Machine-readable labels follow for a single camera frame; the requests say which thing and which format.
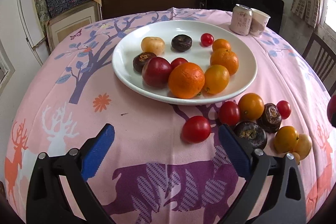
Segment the white paper cup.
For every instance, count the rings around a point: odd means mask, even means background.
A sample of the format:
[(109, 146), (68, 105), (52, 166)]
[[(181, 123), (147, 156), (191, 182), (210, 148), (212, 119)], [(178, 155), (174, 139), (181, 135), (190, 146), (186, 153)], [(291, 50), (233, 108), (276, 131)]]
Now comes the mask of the white paper cup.
[(249, 33), (254, 37), (260, 37), (270, 19), (270, 16), (258, 9), (252, 8), (252, 22)]

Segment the white door panel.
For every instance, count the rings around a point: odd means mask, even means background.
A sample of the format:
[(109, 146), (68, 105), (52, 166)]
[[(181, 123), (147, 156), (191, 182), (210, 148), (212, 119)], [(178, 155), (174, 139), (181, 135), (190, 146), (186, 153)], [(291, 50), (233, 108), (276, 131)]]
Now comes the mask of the white door panel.
[(37, 62), (43, 65), (50, 55), (45, 26), (50, 15), (46, 0), (17, 0), (17, 6), (26, 42)]

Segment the pink drink can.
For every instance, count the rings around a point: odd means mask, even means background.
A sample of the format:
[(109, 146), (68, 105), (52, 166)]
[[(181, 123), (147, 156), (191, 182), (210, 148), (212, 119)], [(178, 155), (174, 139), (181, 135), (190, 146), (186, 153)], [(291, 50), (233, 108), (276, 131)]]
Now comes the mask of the pink drink can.
[(252, 9), (236, 4), (232, 11), (230, 30), (236, 34), (247, 36), (252, 22)]

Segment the pale yellow fruit on plate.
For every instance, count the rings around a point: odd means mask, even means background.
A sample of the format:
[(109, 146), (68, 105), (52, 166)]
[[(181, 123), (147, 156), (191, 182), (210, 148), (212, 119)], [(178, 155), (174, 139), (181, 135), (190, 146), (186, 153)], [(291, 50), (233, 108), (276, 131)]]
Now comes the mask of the pale yellow fruit on plate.
[(151, 52), (161, 55), (165, 51), (165, 42), (159, 37), (145, 37), (141, 42), (141, 49), (143, 52)]

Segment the small red cherry tomato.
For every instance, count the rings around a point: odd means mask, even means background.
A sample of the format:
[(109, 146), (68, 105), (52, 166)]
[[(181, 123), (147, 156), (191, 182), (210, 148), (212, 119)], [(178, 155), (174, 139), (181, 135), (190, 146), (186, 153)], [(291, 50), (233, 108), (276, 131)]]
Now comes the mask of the small red cherry tomato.
[(213, 42), (214, 42), (214, 37), (211, 34), (209, 34), (209, 33), (202, 34), (202, 36), (201, 36), (202, 46), (209, 47), (213, 44)]

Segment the big dark water chestnut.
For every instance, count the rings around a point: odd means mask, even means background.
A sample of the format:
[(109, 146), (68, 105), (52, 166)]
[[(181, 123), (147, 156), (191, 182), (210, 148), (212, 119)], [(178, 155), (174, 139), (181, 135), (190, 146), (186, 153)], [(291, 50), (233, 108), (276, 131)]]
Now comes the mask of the big dark water chestnut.
[(254, 122), (240, 122), (235, 126), (234, 133), (240, 138), (247, 139), (254, 149), (264, 149), (267, 145), (266, 132)]

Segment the wooden chair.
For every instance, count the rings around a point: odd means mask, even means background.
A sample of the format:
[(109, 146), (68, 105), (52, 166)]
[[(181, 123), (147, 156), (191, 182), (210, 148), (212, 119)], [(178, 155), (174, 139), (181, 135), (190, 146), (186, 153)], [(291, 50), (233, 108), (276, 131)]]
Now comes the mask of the wooden chair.
[(317, 33), (313, 32), (307, 43), (307, 46), (302, 54), (302, 57), (306, 60), (308, 54), (312, 50), (313, 44), (319, 45), (319, 50), (315, 54), (314, 63), (312, 69), (323, 83), (327, 79), (331, 71), (335, 68), (335, 52), (330, 46), (324, 42)]

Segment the yellow orange fruit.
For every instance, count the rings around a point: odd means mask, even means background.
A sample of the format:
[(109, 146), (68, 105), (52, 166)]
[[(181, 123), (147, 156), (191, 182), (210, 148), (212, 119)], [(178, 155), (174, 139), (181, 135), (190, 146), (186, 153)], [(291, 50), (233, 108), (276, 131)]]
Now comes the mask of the yellow orange fruit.
[(293, 150), (299, 140), (299, 134), (293, 126), (283, 126), (276, 133), (273, 145), (277, 153), (287, 153)]

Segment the large orange mandarin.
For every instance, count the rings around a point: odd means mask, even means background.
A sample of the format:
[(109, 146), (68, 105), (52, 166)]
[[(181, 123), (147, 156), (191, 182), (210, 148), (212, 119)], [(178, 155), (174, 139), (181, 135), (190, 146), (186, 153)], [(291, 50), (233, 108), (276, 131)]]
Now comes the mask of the large orange mandarin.
[(197, 96), (205, 84), (205, 74), (195, 63), (183, 63), (172, 70), (168, 80), (171, 93), (181, 99)]

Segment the framed picture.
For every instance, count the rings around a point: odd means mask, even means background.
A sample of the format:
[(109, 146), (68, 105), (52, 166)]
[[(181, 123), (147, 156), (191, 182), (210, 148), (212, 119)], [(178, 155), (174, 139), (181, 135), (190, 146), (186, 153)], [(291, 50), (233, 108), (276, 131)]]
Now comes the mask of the framed picture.
[(89, 0), (45, 22), (50, 51), (81, 27), (102, 20), (102, 0)]

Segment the oval orange kumquat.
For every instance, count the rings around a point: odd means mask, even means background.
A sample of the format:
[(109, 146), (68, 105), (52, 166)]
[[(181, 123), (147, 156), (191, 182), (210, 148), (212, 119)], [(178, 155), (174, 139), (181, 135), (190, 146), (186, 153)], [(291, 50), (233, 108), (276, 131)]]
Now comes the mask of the oval orange kumquat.
[(205, 72), (203, 90), (208, 94), (218, 94), (224, 91), (230, 81), (230, 74), (222, 65), (211, 65)]

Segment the small orange kumquat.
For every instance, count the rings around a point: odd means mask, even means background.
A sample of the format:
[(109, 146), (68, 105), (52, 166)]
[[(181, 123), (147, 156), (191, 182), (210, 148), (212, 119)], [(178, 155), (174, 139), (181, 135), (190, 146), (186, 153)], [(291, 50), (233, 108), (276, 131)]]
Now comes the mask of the small orange kumquat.
[(232, 50), (231, 44), (226, 39), (216, 39), (212, 44), (213, 51), (219, 49)]

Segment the large dark red plum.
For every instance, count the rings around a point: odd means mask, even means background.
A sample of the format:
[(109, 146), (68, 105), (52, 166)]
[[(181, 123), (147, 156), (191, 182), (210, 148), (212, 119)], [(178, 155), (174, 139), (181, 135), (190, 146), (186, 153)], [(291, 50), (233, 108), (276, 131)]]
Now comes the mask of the large dark red plum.
[(150, 59), (142, 70), (144, 82), (154, 88), (163, 88), (169, 79), (171, 64), (162, 57)]

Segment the pale yellow striped fruit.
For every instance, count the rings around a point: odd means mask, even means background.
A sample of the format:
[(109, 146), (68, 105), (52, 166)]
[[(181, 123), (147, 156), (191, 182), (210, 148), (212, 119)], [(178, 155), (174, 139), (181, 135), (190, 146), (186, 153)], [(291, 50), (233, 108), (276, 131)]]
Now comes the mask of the pale yellow striped fruit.
[(311, 137), (306, 134), (299, 134), (298, 142), (292, 152), (298, 154), (300, 160), (303, 160), (309, 155), (311, 148)]

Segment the orange mandarin on plate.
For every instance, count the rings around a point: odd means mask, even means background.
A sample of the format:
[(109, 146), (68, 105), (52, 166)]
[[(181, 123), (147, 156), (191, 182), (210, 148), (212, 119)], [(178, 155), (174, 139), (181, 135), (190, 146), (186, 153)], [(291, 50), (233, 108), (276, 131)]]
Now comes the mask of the orange mandarin on plate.
[(224, 48), (215, 50), (210, 57), (210, 65), (222, 65), (233, 76), (239, 69), (239, 59), (236, 53)]

